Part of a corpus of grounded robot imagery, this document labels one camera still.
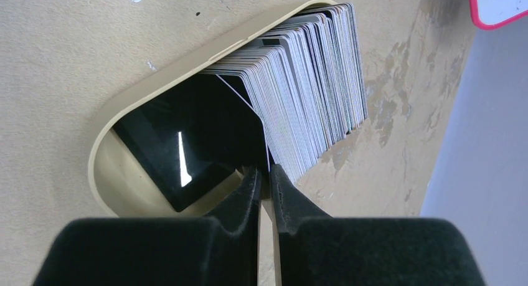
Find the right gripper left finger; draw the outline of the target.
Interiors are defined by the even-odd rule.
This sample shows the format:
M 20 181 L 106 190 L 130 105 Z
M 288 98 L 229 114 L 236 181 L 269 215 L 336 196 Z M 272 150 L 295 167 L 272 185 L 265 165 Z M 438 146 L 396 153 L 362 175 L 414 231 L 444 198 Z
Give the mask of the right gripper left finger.
M 198 217 L 85 218 L 55 238 L 35 285 L 256 285 L 262 174 Z

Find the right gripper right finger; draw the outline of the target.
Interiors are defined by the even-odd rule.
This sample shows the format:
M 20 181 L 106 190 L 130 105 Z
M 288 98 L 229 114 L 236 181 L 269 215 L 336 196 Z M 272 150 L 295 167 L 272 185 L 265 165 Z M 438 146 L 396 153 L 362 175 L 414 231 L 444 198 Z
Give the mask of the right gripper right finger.
M 462 233 L 443 219 L 332 217 L 270 170 L 278 285 L 484 285 Z

